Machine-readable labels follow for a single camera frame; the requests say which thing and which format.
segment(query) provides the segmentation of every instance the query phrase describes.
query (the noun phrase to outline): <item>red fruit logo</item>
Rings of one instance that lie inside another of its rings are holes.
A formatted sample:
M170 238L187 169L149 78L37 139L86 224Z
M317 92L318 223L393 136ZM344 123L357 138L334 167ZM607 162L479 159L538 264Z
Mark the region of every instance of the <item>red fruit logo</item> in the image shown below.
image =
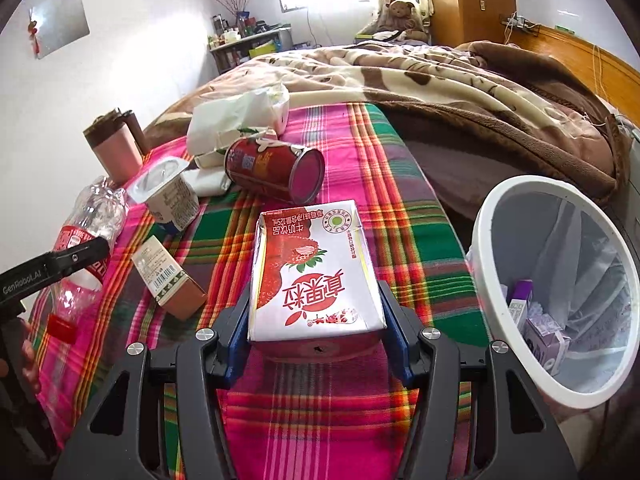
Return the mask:
M296 267L298 272L304 272L307 267L315 267L322 262L322 256L326 254L318 247L318 242L302 236L289 236L285 238L282 256L289 267Z

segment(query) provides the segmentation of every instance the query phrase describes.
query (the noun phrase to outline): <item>brown cup lid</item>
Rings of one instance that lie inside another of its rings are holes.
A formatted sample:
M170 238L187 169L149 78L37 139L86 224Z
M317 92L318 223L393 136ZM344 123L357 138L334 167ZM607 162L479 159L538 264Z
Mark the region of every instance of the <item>brown cup lid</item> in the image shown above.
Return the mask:
M84 138L93 150L117 132L123 124L123 114L119 108L114 108L111 112L96 118L93 124L84 131Z

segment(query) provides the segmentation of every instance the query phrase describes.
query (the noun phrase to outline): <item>plastic water bottle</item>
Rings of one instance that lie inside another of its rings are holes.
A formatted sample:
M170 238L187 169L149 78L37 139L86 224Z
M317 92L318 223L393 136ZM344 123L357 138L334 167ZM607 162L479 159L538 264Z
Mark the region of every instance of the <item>plastic water bottle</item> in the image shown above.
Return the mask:
M61 251L101 236L113 250L126 217L125 190L111 189L102 176L78 195L53 248ZM97 262L51 287L53 308L47 321L51 336L68 344L76 341L78 320L100 295L108 263L108 259Z

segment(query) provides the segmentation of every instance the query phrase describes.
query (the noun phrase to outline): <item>brown blanket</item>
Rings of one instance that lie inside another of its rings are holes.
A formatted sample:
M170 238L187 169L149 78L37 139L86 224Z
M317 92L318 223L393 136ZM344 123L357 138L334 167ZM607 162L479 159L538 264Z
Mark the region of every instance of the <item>brown blanket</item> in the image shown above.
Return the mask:
M280 81L292 108L377 104L441 200L468 218L515 174L571 182L598 203L628 178L630 140L591 91L550 57L489 42L455 50L369 42L261 56L172 105L145 135L154 146L183 136L199 103Z

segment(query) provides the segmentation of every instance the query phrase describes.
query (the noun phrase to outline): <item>white trash bin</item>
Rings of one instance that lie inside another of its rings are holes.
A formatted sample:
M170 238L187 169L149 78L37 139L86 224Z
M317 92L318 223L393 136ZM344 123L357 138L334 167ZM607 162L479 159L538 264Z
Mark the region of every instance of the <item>white trash bin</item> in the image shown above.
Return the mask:
M541 176L498 184L476 217L470 266L489 329L516 353L540 391L579 410L609 399L638 352L640 286L620 233L574 186ZM536 361L500 284L533 280L533 300L572 341L557 375Z

